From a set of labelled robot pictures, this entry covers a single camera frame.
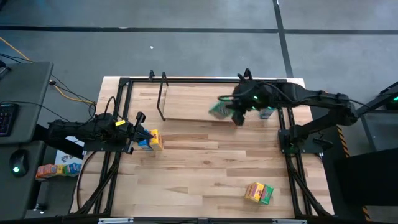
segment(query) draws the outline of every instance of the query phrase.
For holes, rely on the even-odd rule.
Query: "black metal frame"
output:
[[[267,79],[262,79],[270,83],[280,83],[280,82],[286,82],[286,79],[278,79],[278,80],[267,80]],[[130,107],[130,99],[132,95],[132,88],[134,83],[160,83],[160,89],[159,89],[159,95],[158,95],[158,100],[157,100],[157,108],[159,110],[159,113],[164,120],[164,117],[162,116],[162,112],[159,108],[159,103],[160,103],[160,97],[162,94],[162,87],[163,83],[166,82],[167,85],[169,83],[239,83],[238,78],[167,78],[165,73],[162,73],[162,76],[160,78],[155,77],[153,72],[150,72],[149,78],[120,78],[119,80],[119,86],[118,86],[118,93],[116,96],[116,104],[114,107],[114,114],[117,114],[118,111],[120,110],[120,103],[121,103],[121,97],[122,97],[122,92],[124,87],[127,87],[127,95],[125,99],[125,104],[123,108],[123,118],[127,119],[128,112],[129,112],[129,107]],[[374,108],[374,105],[380,105],[385,103],[386,101],[390,100],[392,96],[386,95],[385,97],[380,96],[376,98],[375,100],[369,102],[369,107]],[[285,125],[285,120],[284,120],[284,114],[282,109],[278,109],[278,116],[279,116],[279,124],[280,124],[280,131],[286,130],[286,125]],[[294,115],[293,111],[291,108],[287,108],[287,116],[289,119],[290,125],[294,125]],[[297,162],[297,170],[294,168],[293,163],[292,163],[292,156],[289,153],[284,153],[285,154],[285,160],[287,164],[287,170],[288,170],[288,178],[289,178],[289,185],[290,185],[290,192],[292,195],[292,205],[293,205],[293,210],[295,214],[295,218],[302,219],[303,217],[313,219],[312,215],[312,207],[314,207],[315,211],[319,214],[321,217],[325,217],[325,220],[328,220],[328,222],[332,222],[330,220],[330,214],[324,211],[322,209],[322,206],[319,206],[320,204],[316,201],[315,197],[311,194],[311,191],[308,189],[305,181],[305,174],[304,174],[304,169],[303,169],[303,162],[302,162],[302,157],[300,150],[298,150],[297,153],[295,153],[295,158]],[[110,152],[105,152],[105,157],[104,157],[104,162],[103,162],[103,167],[101,170],[101,178],[99,182],[99,186],[93,193],[93,195],[90,197],[90,199],[84,204],[81,210],[77,211],[77,214],[87,214],[88,211],[91,209],[91,207],[95,203],[95,209],[94,209],[94,214],[102,214],[105,217],[110,217],[111,214],[111,209],[112,209],[112,204],[113,204],[113,196],[114,196],[114,191],[115,191],[115,185],[116,185],[116,179],[118,176],[118,168],[119,168],[119,163],[120,163],[120,158],[121,158],[121,153],[116,152],[114,161],[112,163],[111,168],[108,170],[108,165],[109,165],[109,160],[110,160]],[[110,186],[109,186],[109,192],[108,192],[108,199],[106,202],[106,207],[104,209],[103,213],[100,213],[100,205],[101,205],[101,198],[102,198],[102,191],[105,188],[106,184],[110,181]],[[295,186],[295,183],[298,183],[300,188],[303,190],[304,194],[304,205],[305,205],[305,215],[302,213],[299,207],[299,200],[297,197],[297,189]],[[162,220],[169,222],[171,220],[175,220],[176,218],[153,218],[153,217],[148,217],[144,218],[142,221],[147,220],[148,222],[155,222],[155,220]],[[248,220],[248,219],[225,219],[229,220],[229,222],[235,222],[237,220]],[[257,221],[263,221],[263,222],[268,222],[269,219],[250,219],[250,220],[257,220]]]
[[[277,79],[277,80],[267,80],[267,79],[262,79],[266,80],[267,82],[270,83],[280,83],[280,82],[286,82],[286,79]],[[162,112],[159,108],[159,103],[160,103],[160,97],[162,94],[162,87],[163,83],[166,82],[166,85],[169,85],[169,83],[239,83],[238,78],[167,78],[166,74],[163,72],[162,76],[160,78],[155,77],[153,72],[150,72],[149,78],[120,78],[119,80],[119,85],[118,85],[118,93],[116,96],[116,105],[114,107],[114,114],[117,114],[117,112],[120,110],[120,103],[121,103],[121,97],[122,97],[122,92],[124,87],[127,87],[127,95],[125,99],[125,104],[123,108],[123,117],[127,118],[128,112],[129,112],[129,107],[130,107],[130,99],[131,99],[131,93],[132,93],[132,88],[134,83],[160,83],[160,89],[159,89],[159,95],[158,95],[158,100],[157,100],[157,108],[159,110],[159,113],[162,117],[163,120],[164,117],[162,116]],[[281,129],[286,129],[285,122],[284,122],[284,115],[282,110],[278,110],[279,114],[279,122],[280,122],[280,128]],[[288,109],[288,115],[289,115],[289,121],[290,125],[294,125],[294,116],[291,108]],[[79,214],[87,214],[88,211],[91,209],[91,207],[95,203],[95,209],[94,209],[94,214],[103,214],[106,216],[110,216],[111,214],[111,208],[113,204],[113,195],[115,191],[115,185],[116,185],[116,179],[118,175],[118,168],[119,168],[119,163],[120,163],[120,157],[121,153],[116,152],[114,161],[112,163],[111,168],[108,170],[108,165],[109,165],[109,160],[110,160],[110,152],[105,152],[105,157],[103,161],[103,167],[101,170],[101,177],[100,177],[100,182],[99,186],[93,193],[93,195],[90,197],[89,201],[85,203],[83,206],[84,211],[78,211],[77,213]],[[291,161],[291,156],[289,154],[285,154],[286,158],[286,163],[287,167],[289,169],[289,164],[292,162]],[[304,176],[304,169],[302,165],[302,158],[300,153],[296,155],[296,161],[298,164],[298,175],[300,178],[300,186],[301,187],[306,187],[305,183],[305,176]],[[294,214],[295,216],[297,215],[302,215],[302,212],[300,211],[299,208],[299,201],[297,197],[297,189],[295,186],[295,178],[297,180],[297,177],[294,177],[294,172],[288,171],[288,178],[289,178],[289,185],[290,185],[290,190],[292,193],[292,203],[293,203],[293,209],[294,209]],[[108,192],[108,199],[106,202],[106,207],[104,209],[103,213],[100,213],[100,205],[101,205],[101,199],[102,199],[102,191],[105,187],[105,185],[110,181],[110,187],[109,187],[109,192]],[[305,197],[305,211],[307,215],[311,215],[311,207],[310,207],[310,202],[308,198]],[[169,218],[160,218],[163,221],[170,221]],[[231,222],[233,222],[235,219],[226,219]],[[259,220],[262,222],[267,222],[269,219],[255,219]]]

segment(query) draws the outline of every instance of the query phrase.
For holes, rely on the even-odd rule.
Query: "cable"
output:
[[[115,97],[114,97],[114,96],[111,96],[111,98],[108,99],[108,102],[106,103],[103,119],[105,119],[106,112],[108,112],[108,106],[109,106],[109,103],[111,102],[111,100],[113,100],[113,103],[116,105],[116,99],[115,99]]]
[[[47,107],[45,107],[45,106],[43,106],[43,105],[38,104],[38,103],[32,103],[32,102],[26,102],[26,101],[15,101],[15,100],[4,100],[4,101],[0,102],[0,105],[2,105],[3,103],[28,103],[28,104],[37,105],[37,106],[40,106],[40,107],[45,108],[45,109],[48,110],[49,112],[51,112],[51,113],[57,115],[58,117],[64,119],[65,121],[68,121],[68,122],[69,122],[68,119],[64,118],[63,116],[57,114],[56,112],[54,112],[54,111],[48,109]]]
[[[28,62],[34,62],[34,61],[32,61],[31,59],[29,59],[28,57],[26,57],[22,52],[20,52],[18,49],[16,49],[14,46],[12,46],[9,42],[7,42],[6,40],[4,40],[2,37],[0,37],[0,40],[1,41],[3,41],[5,44],[7,44],[8,46],[10,46],[10,48],[12,48],[13,50],[15,50],[17,53],[19,53],[19,55],[21,55],[23,58],[24,58],[24,60],[26,60],[26,61],[28,61]],[[67,95],[65,95],[62,91],[61,91],[61,89],[59,89],[59,87],[57,87],[57,86],[55,86],[55,89],[57,89],[58,90],[58,92],[63,96],[63,97],[65,97],[65,98],[67,98],[67,99],[69,99],[69,100],[73,100],[73,101],[78,101],[78,102],[83,102],[83,100],[80,100],[80,99],[75,99],[75,98],[72,98],[72,97],[69,97],[69,96],[67,96]]]
[[[16,49],[14,46],[12,46],[9,42],[7,42],[6,40],[4,40],[2,37],[0,37],[0,40],[3,41],[5,44],[7,44],[8,46],[10,46],[10,48],[12,48],[13,50],[15,50],[17,53],[19,53],[19,55],[21,55],[22,57],[24,57],[26,60],[30,61],[29,58],[27,58],[22,52],[20,52],[18,49]]]
[[[80,102],[83,102],[83,103],[89,103],[89,104],[94,104],[94,103],[95,103],[94,101],[91,101],[91,100],[89,100],[89,99],[87,99],[87,98],[85,98],[85,97],[83,97],[83,96],[80,96],[80,95],[74,93],[73,91],[71,91],[71,90],[68,88],[68,86],[66,86],[66,85],[65,85],[59,78],[57,78],[55,75],[51,75],[51,76],[53,76],[56,80],[58,80],[58,82],[61,83],[67,90],[61,88],[60,86],[58,86],[58,85],[56,85],[56,84],[54,85],[55,88],[63,89],[63,90],[65,90],[65,91],[67,91],[67,92],[69,92],[69,93],[75,95],[78,99],[70,98],[69,96],[64,96],[63,93],[62,93],[59,89],[57,89],[64,97],[68,98],[69,100],[80,101]]]
[[[0,56],[5,57],[5,58],[8,58],[9,60],[13,60],[13,61],[15,61],[15,62],[17,62],[17,63],[20,63],[20,61],[14,59],[14,58],[12,58],[12,57],[9,57],[8,55],[0,54]]]
[[[87,163],[90,161],[90,159],[95,155],[95,153],[96,153],[96,151],[95,152],[93,152],[93,153],[91,153],[88,157],[87,157],[87,159],[86,159],[86,161],[85,161],[85,163],[82,165],[82,167],[81,167],[81,171],[80,171],[80,175],[79,175],[79,179],[77,180],[77,185],[76,185],[76,188],[77,188],[77,190],[76,190],[76,201],[77,201],[77,209],[79,210],[81,207],[80,207],[80,194],[79,194],[79,189],[80,189],[80,180],[81,180],[81,177],[82,177],[82,175],[83,175],[83,171],[85,170],[85,167],[86,167],[86,165],[87,165]]]
[[[4,53],[0,53],[0,55],[12,57],[12,58],[19,59],[19,60],[24,60],[24,61],[26,61],[26,62],[33,62],[33,61],[31,61],[31,60],[26,60],[26,59],[21,58],[21,57],[15,57],[15,56],[11,56],[11,55],[6,55],[6,54],[4,54]]]
[[[58,86],[57,84],[55,84],[54,86],[57,86],[57,87],[60,88],[61,90],[67,91],[67,92],[69,92],[69,93],[75,95],[76,97],[81,97],[81,98],[83,98],[83,99],[85,99],[85,100],[87,101],[87,102],[84,101],[84,102],[82,102],[82,103],[86,103],[87,105],[93,105],[93,104],[95,104],[94,101],[91,101],[91,100],[85,98],[84,96],[81,96],[81,95],[79,95],[79,94],[76,94],[76,93],[74,93],[74,92],[72,92],[72,91],[70,91],[70,90],[64,89],[64,88]]]
[[[266,83],[266,82],[259,82],[259,83],[255,84],[252,88],[246,90],[243,93],[233,94],[233,95],[223,95],[223,96],[217,97],[217,99],[220,100],[220,101],[224,101],[224,102],[230,102],[231,101],[230,99],[226,100],[226,99],[223,99],[223,98],[244,96],[247,93],[249,93],[251,90],[253,90],[255,87],[257,87],[258,85],[267,85],[267,86],[275,89],[276,91],[278,91],[279,94],[281,94],[284,98],[286,98],[286,100],[288,100],[290,103],[298,103],[298,101],[293,101],[292,99],[290,99],[284,92],[282,92],[282,90],[278,89],[276,86],[274,86],[274,85],[272,85],[270,83]]]

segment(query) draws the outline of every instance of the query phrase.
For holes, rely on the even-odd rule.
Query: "concrete floor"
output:
[[[398,29],[395,0],[280,0],[285,29]],[[272,0],[13,0],[0,23],[103,27],[276,29]],[[35,61],[96,100],[105,75],[286,77],[278,34],[82,33],[1,31]],[[397,81],[398,35],[286,35],[295,78],[308,89],[342,92],[363,102]],[[0,43],[0,52],[15,55]],[[70,120],[88,118],[85,105],[49,88],[45,106]],[[43,110],[39,122],[57,117]],[[344,128],[352,155],[370,151],[361,123]],[[391,207],[369,207],[371,218],[398,222]]]

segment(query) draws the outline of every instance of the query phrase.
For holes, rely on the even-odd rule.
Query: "cardboard box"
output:
[[[251,185],[248,186],[246,193],[248,193],[247,196],[245,196],[246,199],[252,200],[253,202],[259,202],[261,198],[262,191],[264,190],[264,185],[255,182]]]
[[[264,190],[262,191],[261,198],[260,198],[259,202],[261,204],[268,205],[273,191],[274,191],[273,187],[271,187],[270,185],[264,184]]]
[[[153,135],[153,138],[149,141],[149,146],[155,151],[163,150],[162,136],[160,135],[158,130],[151,130],[150,134]]]

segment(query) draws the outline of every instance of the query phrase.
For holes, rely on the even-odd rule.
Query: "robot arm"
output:
[[[308,105],[330,109],[329,113],[321,118],[303,126],[292,126],[289,129],[290,142],[300,143],[308,138],[309,134],[337,124],[349,126],[358,120],[355,107],[347,95],[311,91],[294,83],[266,83],[261,80],[253,80],[251,74],[249,72],[248,74],[245,75],[248,79],[238,74],[241,82],[234,88],[232,95],[218,97],[219,100],[229,102],[227,107],[234,110],[232,120],[238,126],[243,125],[244,115],[247,111],[267,107],[282,108]]]
[[[141,125],[145,118],[142,112],[138,112],[135,125],[127,120],[117,121],[110,113],[96,115],[85,123],[56,120],[49,122],[47,137],[56,141],[74,136],[85,143],[86,151],[122,151],[132,154],[131,143],[153,138]]]

